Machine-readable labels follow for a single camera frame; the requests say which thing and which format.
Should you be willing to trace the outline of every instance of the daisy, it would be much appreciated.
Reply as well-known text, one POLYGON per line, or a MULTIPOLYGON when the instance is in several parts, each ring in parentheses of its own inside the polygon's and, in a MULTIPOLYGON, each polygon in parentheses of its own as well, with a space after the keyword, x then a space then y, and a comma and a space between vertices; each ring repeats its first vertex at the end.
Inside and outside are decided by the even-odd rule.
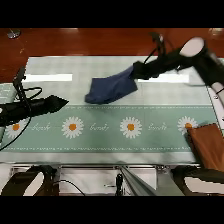
POLYGON ((135 138, 136 136, 139 136, 141 134, 142 125, 138 119, 135 119, 134 117, 126 117, 123 119, 123 121, 120 124, 120 131, 123 132, 123 135, 126 136, 126 138, 135 138))
POLYGON ((64 132, 63 135, 65 135, 66 138, 70 137, 71 139, 82 134, 81 131, 83 130, 84 125, 82 120, 78 117, 69 117, 63 122, 62 127, 62 131, 64 132))
POLYGON ((24 129, 26 126, 26 120, 21 120, 16 124, 12 124, 6 127, 6 135, 8 135, 8 138, 15 138, 20 134, 20 132, 24 129))
POLYGON ((194 118, 190 118, 190 117, 186 117, 186 116, 179 119, 178 125, 177 125, 178 130, 180 132, 182 132, 182 135, 187 133, 188 128, 196 128, 197 126, 198 126, 198 124, 194 120, 194 118))

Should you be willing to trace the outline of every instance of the blue cloth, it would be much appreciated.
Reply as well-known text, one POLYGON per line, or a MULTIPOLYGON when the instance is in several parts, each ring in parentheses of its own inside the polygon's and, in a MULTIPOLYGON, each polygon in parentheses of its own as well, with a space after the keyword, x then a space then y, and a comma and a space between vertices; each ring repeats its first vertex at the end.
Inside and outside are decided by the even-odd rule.
POLYGON ((93 78, 85 102, 108 104, 136 91, 138 88, 135 81, 129 78, 132 70, 133 66, 107 78, 93 78))

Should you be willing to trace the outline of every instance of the red wooden surface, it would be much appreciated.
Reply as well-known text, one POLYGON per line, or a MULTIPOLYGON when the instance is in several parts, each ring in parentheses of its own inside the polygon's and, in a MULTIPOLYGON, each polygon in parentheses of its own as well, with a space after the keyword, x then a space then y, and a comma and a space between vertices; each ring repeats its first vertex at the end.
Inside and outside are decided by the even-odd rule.
POLYGON ((21 28, 9 39, 0 28, 0 82, 11 82, 30 56, 148 55, 154 48, 149 32, 159 32, 174 47, 194 36, 206 39, 218 57, 224 57, 224 32, 210 28, 21 28))

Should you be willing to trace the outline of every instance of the table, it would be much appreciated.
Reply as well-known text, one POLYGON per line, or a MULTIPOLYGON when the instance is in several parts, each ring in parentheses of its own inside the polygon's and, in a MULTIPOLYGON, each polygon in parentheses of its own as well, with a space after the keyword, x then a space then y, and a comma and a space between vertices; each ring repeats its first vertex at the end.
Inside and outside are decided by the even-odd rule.
MULTIPOLYGON (((52 74, 67 74, 62 75, 67 77, 67 81, 24 82, 24 88, 40 86, 43 88, 40 97, 53 94, 69 100, 69 103, 57 113, 33 118, 23 135, 0 152, 0 161, 48 164, 195 163, 184 137, 186 123, 193 126, 219 123, 208 89, 201 84, 193 68, 181 71, 178 77, 175 71, 170 71, 153 82, 136 81, 138 91, 109 105, 84 103, 93 77, 117 74, 135 61, 144 59, 144 56, 30 57, 26 65, 27 77, 41 75, 42 79, 48 77, 50 80, 52 74), (172 83, 167 83, 167 75, 172 77, 169 79, 172 83), (140 135, 135 138, 125 135, 120 128, 130 121, 140 124, 140 135), (64 122, 79 122, 82 126, 79 136, 73 138, 71 130, 63 131, 64 122)), ((9 142, 9 136, 11 134, 5 131, 2 145, 9 142)))

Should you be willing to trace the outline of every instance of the brown cloth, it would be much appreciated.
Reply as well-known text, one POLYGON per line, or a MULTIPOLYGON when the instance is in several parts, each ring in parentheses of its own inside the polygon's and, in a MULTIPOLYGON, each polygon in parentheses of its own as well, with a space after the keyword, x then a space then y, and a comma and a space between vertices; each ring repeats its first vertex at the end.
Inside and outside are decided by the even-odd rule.
POLYGON ((188 129, 188 139, 205 168, 224 172, 224 140, 216 124, 188 129))

